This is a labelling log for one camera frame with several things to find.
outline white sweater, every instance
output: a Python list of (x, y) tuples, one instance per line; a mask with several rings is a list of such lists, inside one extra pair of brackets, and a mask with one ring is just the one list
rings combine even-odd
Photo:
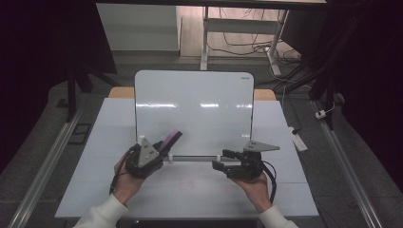
[[(75, 228), (114, 228), (116, 222), (128, 209), (111, 194), (100, 206), (89, 209), (74, 226)], [(296, 228), (297, 226), (279, 212), (276, 206), (259, 215), (266, 228)]]

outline white power strip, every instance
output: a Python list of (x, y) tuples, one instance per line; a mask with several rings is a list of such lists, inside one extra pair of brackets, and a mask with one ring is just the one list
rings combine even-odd
[(298, 134), (293, 134), (294, 128), (290, 126), (288, 129), (290, 129), (291, 139), (293, 140), (297, 151), (302, 152), (307, 150), (308, 147), (306, 147), (306, 144), (302, 141), (301, 137)]

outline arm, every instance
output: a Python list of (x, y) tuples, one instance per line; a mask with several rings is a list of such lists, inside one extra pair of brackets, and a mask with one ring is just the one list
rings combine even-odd
[(285, 219), (278, 208), (270, 202), (267, 177), (264, 173), (251, 182), (236, 179), (232, 179), (232, 181), (243, 189), (246, 197), (259, 212), (259, 219), (266, 228), (297, 228), (292, 221)]
[(120, 164), (124, 163), (115, 192), (103, 204), (89, 209), (74, 226), (75, 228), (112, 228), (121, 216), (127, 213), (126, 202), (140, 190), (144, 180), (135, 179), (127, 173), (123, 158), (115, 164), (115, 174), (117, 174)]

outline white tabletop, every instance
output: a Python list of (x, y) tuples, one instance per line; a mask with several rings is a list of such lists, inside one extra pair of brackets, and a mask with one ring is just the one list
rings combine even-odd
[[(105, 99), (83, 155), (56, 212), (78, 218), (108, 196), (113, 164), (135, 143), (135, 101)], [(278, 102), (254, 102), (252, 139), (278, 145), (262, 153), (278, 173), (274, 204), (284, 216), (317, 216)], [(253, 219), (258, 216), (242, 190), (207, 161), (166, 162), (128, 202), (133, 219)]]

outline wooden desk top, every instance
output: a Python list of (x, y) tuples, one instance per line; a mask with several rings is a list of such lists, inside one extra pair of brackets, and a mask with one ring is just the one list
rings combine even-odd
[[(113, 87), (108, 98), (134, 98), (134, 87)], [(276, 101), (276, 95), (270, 89), (255, 89), (255, 101)]]

